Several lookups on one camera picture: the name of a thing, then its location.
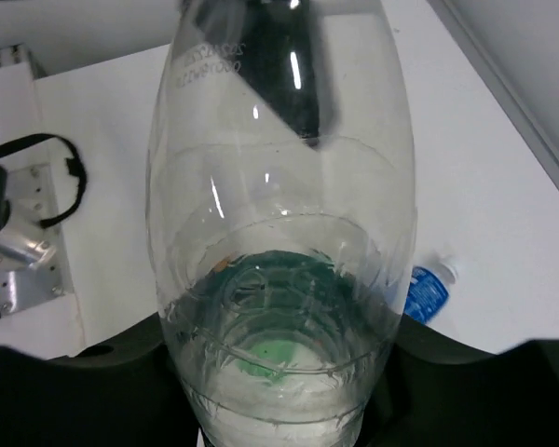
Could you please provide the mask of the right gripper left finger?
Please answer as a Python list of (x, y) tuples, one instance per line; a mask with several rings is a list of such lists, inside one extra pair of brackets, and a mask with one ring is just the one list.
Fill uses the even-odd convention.
[(195, 446), (157, 315), (76, 357), (0, 346), (0, 446)]

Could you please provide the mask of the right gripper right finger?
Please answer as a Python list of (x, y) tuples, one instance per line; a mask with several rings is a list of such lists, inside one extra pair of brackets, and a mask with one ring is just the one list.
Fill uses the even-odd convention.
[(360, 446), (559, 446), (559, 340), (490, 354), (403, 317)]

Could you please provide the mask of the blue-label plastic bottle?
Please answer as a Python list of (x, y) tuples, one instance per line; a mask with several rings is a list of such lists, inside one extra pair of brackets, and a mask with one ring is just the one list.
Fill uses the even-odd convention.
[(415, 265), (404, 305), (404, 314), (428, 325), (443, 310), (451, 289), (459, 279), (460, 262), (456, 256), (434, 255)]

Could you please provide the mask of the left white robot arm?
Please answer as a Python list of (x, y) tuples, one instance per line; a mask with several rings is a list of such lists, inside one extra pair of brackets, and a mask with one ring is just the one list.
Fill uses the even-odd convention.
[(321, 146), (339, 116), (313, 1), (183, 1), (192, 75), (234, 74), (301, 142)]

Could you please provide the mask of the large green-label clear bottle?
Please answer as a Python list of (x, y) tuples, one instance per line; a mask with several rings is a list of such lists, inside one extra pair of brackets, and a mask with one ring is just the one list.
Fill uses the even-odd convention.
[(339, 116), (313, 150), (235, 74), (193, 79), (181, 18), (145, 220), (164, 340), (215, 446), (352, 446), (401, 321), (415, 148), (378, 1), (313, 1)]

